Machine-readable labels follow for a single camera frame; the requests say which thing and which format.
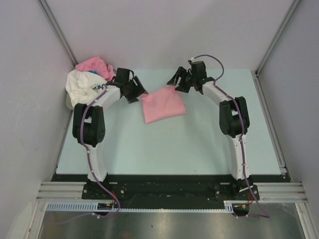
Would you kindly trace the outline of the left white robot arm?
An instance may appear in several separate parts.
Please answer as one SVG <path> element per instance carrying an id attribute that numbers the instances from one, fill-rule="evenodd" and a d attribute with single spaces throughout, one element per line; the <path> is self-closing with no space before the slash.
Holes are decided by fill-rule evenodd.
<path id="1" fill-rule="evenodd" d="M 108 172 L 102 156 L 99 155 L 99 148 L 106 134 L 104 112 L 122 97 L 129 104 L 138 102 L 140 96 L 147 94 L 147 91 L 133 70 L 126 68 L 118 68 L 116 76 L 102 84 L 99 90 L 89 103 L 75 105 L 72 134 L 86 149 L 88 179 L 98 182 L 93 187 L 93 194 L 99 199 L 105 199 L 109 196 L 110 186 L 103 182 Z"/>

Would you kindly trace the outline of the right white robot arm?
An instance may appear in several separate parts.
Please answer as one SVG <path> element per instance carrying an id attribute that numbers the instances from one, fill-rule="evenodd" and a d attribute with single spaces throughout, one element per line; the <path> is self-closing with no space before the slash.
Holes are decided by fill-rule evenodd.
<path id="1" fill-rule="evenodd" d="M 249 178 L 245 141 L 250 119 L 246 99 L 243 96 L 233 97 L 219 87 L 214 78 L 207 76 L 203 61 L 190 60 L 189 64 L 189 69 L 178 67 L 167 85 L 183 93 L 194 88 L 219 107 L 219 127 L 230 147 L 231 175 L 237 181 Z"/>

